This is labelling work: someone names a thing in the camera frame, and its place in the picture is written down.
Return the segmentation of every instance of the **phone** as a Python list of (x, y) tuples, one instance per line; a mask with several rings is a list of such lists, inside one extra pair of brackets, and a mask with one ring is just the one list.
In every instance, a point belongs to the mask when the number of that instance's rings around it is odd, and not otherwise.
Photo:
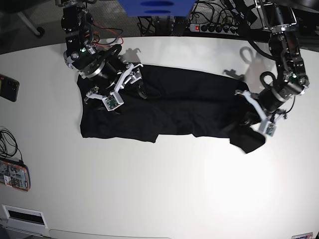
[(0, 75), (0, 97), (16, 102), (19, 86), (19, 81)]

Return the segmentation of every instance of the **white table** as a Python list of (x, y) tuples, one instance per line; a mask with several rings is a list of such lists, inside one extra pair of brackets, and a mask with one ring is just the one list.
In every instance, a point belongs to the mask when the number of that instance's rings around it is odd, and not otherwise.
[[(280, 122), (275, 137), (245, 155), (228, 139), (192, 135), (159, 136), (155, 144), (82, 138), (77, 74), (63, 61), (65, 48), (0, 55), (0, 73), (20, 82), (16, 103), (0, 98), (0, 125), (14, 134), (31, 174), (27, 193), (0, 186), (1, 204), (43, 211), (49, 229), (97, 235), (289, 239), (317, 234), (318, 53), (302, 51), (311, 87), (297, 98), (289, 118)], [(125, 38), (126, 58), (136, 61), (136, 48), (144, 64), (215, 74), (235, 69), (246, 74), (254, 92), (261, 90), (260, 73), (275, 70), (255, 51), (251, 58), (245, 41)]]

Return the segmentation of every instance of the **black cloth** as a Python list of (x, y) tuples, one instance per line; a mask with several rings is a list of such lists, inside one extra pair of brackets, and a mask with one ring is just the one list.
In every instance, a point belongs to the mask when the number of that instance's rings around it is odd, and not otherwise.
[[(159, 134), (230, 138), (246, 153), (265, 143), (249, 127), (240, 126), (247, 101), (235, 90), (248, 90), (246, 83), (199, 71), (145, 65), (141, 68), (144, 92), (137, 84), (120, 90), (124, 104), (108, 112), (101, 100), (83, 103), (81, 134), (84, 138), (131, 138), (155, 142)], [(94, 82), (78, 78), (82, 99)]]

